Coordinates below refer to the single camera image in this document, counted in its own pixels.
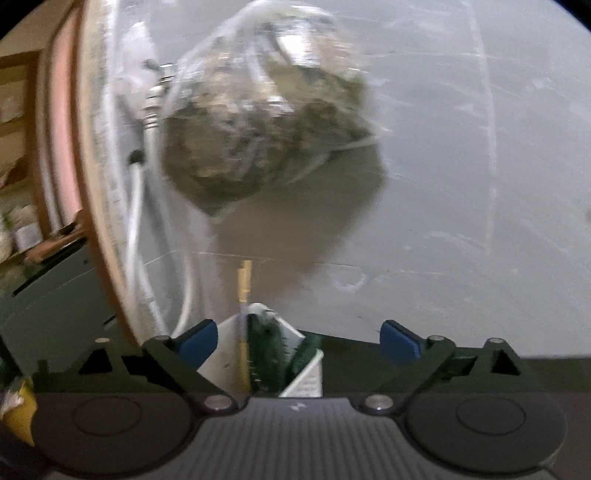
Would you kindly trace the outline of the white perforated utensil basket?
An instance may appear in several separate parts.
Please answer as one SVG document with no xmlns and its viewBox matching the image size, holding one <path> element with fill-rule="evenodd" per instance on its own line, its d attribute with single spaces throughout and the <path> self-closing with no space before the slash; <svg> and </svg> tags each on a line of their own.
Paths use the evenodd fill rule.
<svg viewBox="0 0 591 480">
<path fill-rule="evenodd" d="M 238 397 L 322 397 L 318 338 L 302 334 L 263 303 L 243 304 L 216 327 L 217 346 L 198 368 L 216 387 Z"/>
</svg>

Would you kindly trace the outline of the black handled scissors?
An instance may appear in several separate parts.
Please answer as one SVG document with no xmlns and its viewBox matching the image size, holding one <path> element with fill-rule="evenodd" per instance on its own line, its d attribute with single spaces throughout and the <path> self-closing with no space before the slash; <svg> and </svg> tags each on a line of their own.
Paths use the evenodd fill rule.
<svg viewBox="0 0 591 480">
<path fill-rule="evenodd" d="M 322 338 L 314 334 L 297 338 L 290 350 L 280 318 L 271 310 L 249 313 L 247 329 L 250 389 L 255 394 L 280 396 L 321 351 Z"/>
</svg>

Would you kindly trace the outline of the bamboo chopstick with purple band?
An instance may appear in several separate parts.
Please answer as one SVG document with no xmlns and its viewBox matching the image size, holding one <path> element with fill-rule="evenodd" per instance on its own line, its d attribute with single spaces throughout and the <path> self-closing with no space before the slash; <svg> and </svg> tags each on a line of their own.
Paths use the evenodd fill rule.
<svg viewBox="0 0 591 480">
<path fill-rule="evenodd" d="M 238 364 L 243 392 L 250 392 L 249 342 L 247 341 L 247 317 L 249 316 L 250 281 L 252 281 L 252 261 L 243 260 L 238 269 Z"/>
</svg>

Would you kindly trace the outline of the plastic bag of dried leaves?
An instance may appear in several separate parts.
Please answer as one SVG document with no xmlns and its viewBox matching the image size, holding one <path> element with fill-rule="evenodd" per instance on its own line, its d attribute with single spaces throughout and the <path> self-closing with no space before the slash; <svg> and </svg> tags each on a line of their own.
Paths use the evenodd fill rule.
<svg viewBox="0 0 591 480">
<path fill-rule="evenodd" d="M 162 105 L 161 164 L 215 216 L 374 142 L 372 103 L 360 50 L 334 15 L 253 1 L 179 60 Z"/>
</svg>

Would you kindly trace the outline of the metal wall faucet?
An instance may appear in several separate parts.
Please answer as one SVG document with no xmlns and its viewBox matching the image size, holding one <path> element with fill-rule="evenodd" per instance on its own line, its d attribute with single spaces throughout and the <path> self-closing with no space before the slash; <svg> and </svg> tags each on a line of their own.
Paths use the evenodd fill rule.
<svg viewBox="0 0 591 480">
<path fill-rule="evenodd" d="M 144 60 L 142 67 L 156 74 L 156 83 L 148 89 L 143 107 L 142 125 L 148 129 L 158 125 L 162 102 L 171 88 L 177 68 L 173 63 L 158 64 L 153 59 Z"/>
</svg>

